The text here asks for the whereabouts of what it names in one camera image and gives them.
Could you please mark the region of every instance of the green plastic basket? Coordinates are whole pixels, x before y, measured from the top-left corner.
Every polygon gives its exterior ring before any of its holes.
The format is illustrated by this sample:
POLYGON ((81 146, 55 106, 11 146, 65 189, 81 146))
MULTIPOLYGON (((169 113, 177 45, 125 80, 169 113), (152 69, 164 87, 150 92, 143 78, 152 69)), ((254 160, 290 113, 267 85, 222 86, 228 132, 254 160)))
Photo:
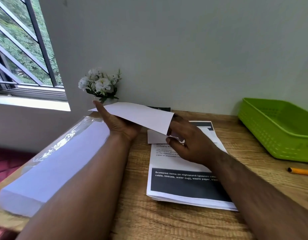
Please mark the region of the green plastic basket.
POLYGON ((273 157, 308 163, 308 111, 286 101, 244 98, 239 119, 273 157))

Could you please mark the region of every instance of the paper sheet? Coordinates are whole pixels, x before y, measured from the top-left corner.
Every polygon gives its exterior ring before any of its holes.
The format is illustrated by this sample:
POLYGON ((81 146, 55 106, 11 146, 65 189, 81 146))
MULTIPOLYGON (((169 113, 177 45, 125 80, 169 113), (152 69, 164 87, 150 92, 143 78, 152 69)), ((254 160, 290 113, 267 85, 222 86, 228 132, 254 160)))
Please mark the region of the paper sheet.
POLYGON ((168 133, 168 127, 174 114, 140 104, 123 102, 105 105, 104 108, 112 115, 132 121, 164 135, 168 133))
POLYGON ((94 122, 0 191, 0 207, 32 217, 70 178, 82 169, 109 135, 105 123, 94 122))

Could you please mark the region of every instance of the yellow pencil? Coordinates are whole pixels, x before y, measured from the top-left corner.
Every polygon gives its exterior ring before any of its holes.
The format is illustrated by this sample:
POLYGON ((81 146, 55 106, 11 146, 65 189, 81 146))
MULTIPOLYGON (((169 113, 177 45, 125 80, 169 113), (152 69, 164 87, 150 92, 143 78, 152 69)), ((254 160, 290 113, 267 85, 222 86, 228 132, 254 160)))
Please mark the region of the yellow pencil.
POLYGON ((308 170, 300 169, 300 168, 288 168, 288 172, 296 173, 296 174, 308 175, 308 170))

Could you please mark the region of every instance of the wooden desk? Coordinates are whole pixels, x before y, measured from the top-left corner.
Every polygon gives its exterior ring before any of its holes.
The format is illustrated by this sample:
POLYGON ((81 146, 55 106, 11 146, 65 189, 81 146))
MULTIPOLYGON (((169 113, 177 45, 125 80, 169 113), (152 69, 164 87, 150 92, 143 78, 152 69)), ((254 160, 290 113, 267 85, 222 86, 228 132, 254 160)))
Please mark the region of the wooden desk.
MULTIPOLYGON (((228 153, 308 209, 308 176, 286 171, 288 167, 308 169, 308 164, 274 159, 236 116, 175 112, 188 120, 212 121, 228 153)), ((238 212, 158 202, 147 197, 150 148, 143 130, 128 157, 112 227, 113 239, 253 239, 238 212)), ((19 175, 20 169, 1 182, 0 189, 19 175)), ((28 218, 0 210, 1 227, 21 231, 27 222, 28 218)))

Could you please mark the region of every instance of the person's right hand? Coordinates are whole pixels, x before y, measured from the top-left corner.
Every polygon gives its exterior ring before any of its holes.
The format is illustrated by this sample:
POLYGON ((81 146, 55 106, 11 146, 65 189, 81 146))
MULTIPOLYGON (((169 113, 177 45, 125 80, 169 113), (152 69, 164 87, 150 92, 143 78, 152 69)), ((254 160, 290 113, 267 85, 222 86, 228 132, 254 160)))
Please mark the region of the person's right hand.
POLYGON ((187 161, 209 167, 223 153, 198 127, 178 115, 173 117, 170 129, 183 137, 185 143, 183 145, 171 137, 167 137, 166 142, 187 161))

